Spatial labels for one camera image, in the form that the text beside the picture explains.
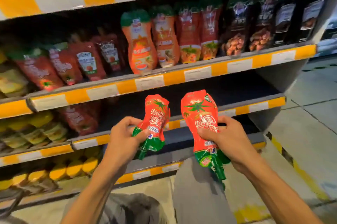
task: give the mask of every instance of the red and green pouch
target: red and green pouch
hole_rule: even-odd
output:
[[[218,108],[213,98],[205,91],[185,94],[181,99],[181,114],[194,138],[194,154],[203,167],[213,167],[222,181],[226,179],[222,165],[230,163],[228,157],[212,141],[206,141],[197,133],[198,128],[218,132]]]
[[[145,117],[133,130],[132,136],[136,136],[144,129],[150,130],[150,135],[139,146],[136,158],[143,159],[148,150],[158,151],[164,146],[163,128],[170,120],[169,101],[159,94],[148,95],[145,99]]]

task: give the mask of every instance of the person's right hand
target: person's right hand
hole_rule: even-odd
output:
[[[219,126],[218,132],[199,128],[198,134],[204,140],[215,142],[232,161],[234,168],[241,173],[245,172],[249,163],[260,157],[259,154],[240,122],[228,116],[219,116],[218,123],[225,123],[226,126]]]

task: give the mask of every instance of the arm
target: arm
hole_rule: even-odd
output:
[[[256,152],[242,125],[226,116],[219,117],[218,133],[198,129],[199,135],[215,142],[231,159],[234,168],[253,184],[277,224],[323,224],[309,206]]]
[[[139,122],[140,119],[125,117],[112,127],[110,141],[101,163],[61,224],[98,223],[113,185],[125,172],[125,167],[133,159],[139,144],[149,136],[149,131],[144,130],[136,137],[131,137],[133,129],[128,130],[128,126]]]

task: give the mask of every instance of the forearm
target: forearm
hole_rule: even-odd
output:
[[[322,224],[299,195],[259,157],[245,173],[277,224]]]
[[[118,169],[107,176],[106,164],[100,163],[95,170],[90,183],[80,193],[63,218],[61,224],[94,224],[97,223],[112,186],[116,182]]]

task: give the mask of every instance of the gray pants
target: gray pants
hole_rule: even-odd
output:
[[[67,205],[65,213],[73,200]],[[173,205],[178,224],[236,224],[222,184],[195,157],[186,159],[175,178]],[[112,193],[104,207],[99,224],[165,224],[168,223],[159,202],[144,194]]]

